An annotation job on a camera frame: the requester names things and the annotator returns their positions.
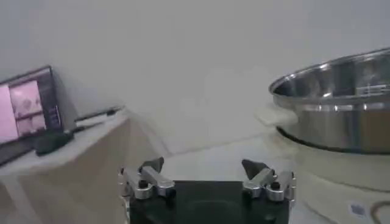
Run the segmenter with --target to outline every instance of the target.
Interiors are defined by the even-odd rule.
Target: sticker
[[[360,219],[367,218],[366,208],[360,203],[350,202],[348,204],[348,209],[349,209],[349,212],[351,213],[351,215],[354,217],[357,217]]]

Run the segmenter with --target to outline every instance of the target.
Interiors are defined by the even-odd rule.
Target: pot rim
[[[274,96],[274,100],[281,100],[284,103],[293,103],[293,104],[307,104],[311,106],[318,106],[318,105],[346,105],[346,106],[355,106],[355,105],[362,105],[362,108],[368,110],[370,108],[380,108],[382,109],[378,103],[380,102],[390,102],[390,94],[385,93],[371,93],[371,94],[361,94],[361,95],[350,95],[350,96],[338,96],[338,97],[330,97],[330,98],[312,98],[312,97],[293,97],[293,96],[286,96],[275,93],[275,90],[282,84],[285,83],[288,80],[296,79],[297,77],[303,77],[306,74],[318,70],[318,69],[327,69],[333,65],[340,65],[345,62],[349,61],[362,61],[362,60],[372,60],[374,58],[377,58],[381,55],[390,55],[390,47],[377,49],[370,52],[365,52],[362,54],[355,54],[355,55],[349,55],[345,57],[340,57],[334,60],[326,61],[324,63],[319,63],[316,65],[312,65],[300,70],[297,70],[296,72],[290,73],[288,75],[284,75],[283,77],[280,77],[276,81],[274,81],[268,88],[268,91]]]

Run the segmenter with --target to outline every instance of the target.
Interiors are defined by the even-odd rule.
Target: pink screen display
[[[36,80],[0,86],[0,143],[46,129]]]
[[[0,86],[0,143],[19,137],[8,85]]]

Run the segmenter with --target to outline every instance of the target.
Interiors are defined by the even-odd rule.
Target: metal bowl
[[[293,110],[286,137],[320,149],[390,153],[390,48],[339,58],[271,84],[274,102]]]

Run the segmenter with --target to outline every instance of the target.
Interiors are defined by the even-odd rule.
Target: cream pot handle
[[[279,107],[272,101],[264,103],[263,106],[256,111],[255,117],[266,127],[276,127],[298,122],[298,117],[295,112]]]

